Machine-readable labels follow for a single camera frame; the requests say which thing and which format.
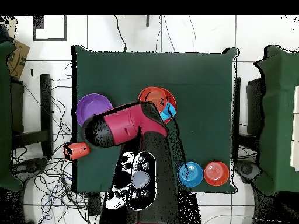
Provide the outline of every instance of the blue bowl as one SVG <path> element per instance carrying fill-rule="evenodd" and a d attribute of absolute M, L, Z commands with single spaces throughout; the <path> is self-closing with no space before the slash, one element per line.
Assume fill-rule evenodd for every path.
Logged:
<path fill-rule="evenodd" d="M 160 116 L 161 116 L 161 118 L 162 118 L 163 121 L 167 120 L 168 118 L 171 118 L 171 115 L 168 112 L 168 108 L 169 108 L 169 111 L 171 112 L 171 114 L 172 114 L 173 117 L 174 117 L 174 115 L 176 113 L 175 112 L 175 107 L 171 103 L 167 102 L 164 110 L 162 112 L 160 112 Z"/>
<path fill-rule="evenodd" d="M 178 177 L 184 186 L 195 187 L 203 180 L 203 169 L 195 162 L 187 162 L 180 167 Z"/>

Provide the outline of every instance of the cardboard box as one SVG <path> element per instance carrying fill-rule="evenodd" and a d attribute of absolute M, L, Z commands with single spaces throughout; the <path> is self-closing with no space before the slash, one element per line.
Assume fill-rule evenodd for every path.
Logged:
<path fill-rule="evenodd" d="M 13 39 L 13 44 L 16 47 L 16 50 L 10 54 L 7 65 L 11 76 L 15 79 L 20 79 L 30 47 L 15 40 L 17 23 L 18 20 L 12 16 L 0 16 L 0 25 L 6 27 L 6 31 L 9 37 Z"/>
<path fill-rule="evenodd" d="M 17 40 L 14 40 L 13 44 L 16 50 L 10 54 L 7 65 L 11 76 L 20 79 L 30 47 Z"/>

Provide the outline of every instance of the black chair leg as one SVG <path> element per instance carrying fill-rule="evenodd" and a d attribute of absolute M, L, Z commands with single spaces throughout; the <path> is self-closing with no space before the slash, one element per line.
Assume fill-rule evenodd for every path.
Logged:
<path fill-rule="evenodd" d="M 147 27 L 149 27 L 150 26 L 150 17 L 149 17 L 150 15 L 147 15 Z"/>

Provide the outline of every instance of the red bowl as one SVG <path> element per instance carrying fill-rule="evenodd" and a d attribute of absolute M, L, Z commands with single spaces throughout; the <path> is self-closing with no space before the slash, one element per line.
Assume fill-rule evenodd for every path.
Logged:
<path fill-rule="evenodd" d="M 159 113 L 162 112 L 167 104 L 166 95 L 160 87 L 147 87 L 139 94 L 139 102 L 153 102 Z"/>
<path fill-rule="evenodd" d="M 211 186 L 222 186 L 229 177 L 230 171 L 222 162 L 210 162 L 204 169 L 204 179 Z"/>

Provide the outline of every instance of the green table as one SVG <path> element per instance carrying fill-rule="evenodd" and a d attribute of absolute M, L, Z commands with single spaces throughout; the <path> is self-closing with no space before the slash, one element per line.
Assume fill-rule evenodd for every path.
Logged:
<path fill-rule="evenodd" d="M 11 76 L 6 64 L 9 54 L 15 49 L 11 42 L 0 44 L 0 187 L 19 191 L 23 188 L 23 184 L 10 172 L 12 164 Z"/>
<path fill-rule="evenodd" d="M 77 73 L 72 77 L 73 90 L 77 88 L 73 97 L 79 101 L 89 93 L 100 93 L 117 107 L 136 102 L 145 87 L 165 88 L 176 99 L 175 118 L 186 160 L 198 163 L 203 170 L 215 160 L 229 167 L 232 62 L 237 53 L 236 48 L 227 49 L 223 54 L 90 52 L 73 46 L 73 75 Z M 77 124 L 75 108 L 72 116 L 74 126 Z M 171 130 L 173 120 L 167 126 Z M 81 142 L 79 125 L 77 133 L 77 142 Z M 109 191 L 119 154 L 120 147 L 92 149 L 88 156 L 78 159 L 77 191 Z M 212 187 L 203 179 L 192 190 L 234 193 L 235 187 L 229 181 L 221 187 Z"/>
<path fill-rule="evenodd" d="M 254 184 L 266 195 L 279 191 L 299 193 L 299 172 L 290 166 L 294 91 L 299 86 L 299 53 L 271 45 L 256 63 L 266 83 L 263 97 L 265 124 L 260 135 L 259 165 Z"/>

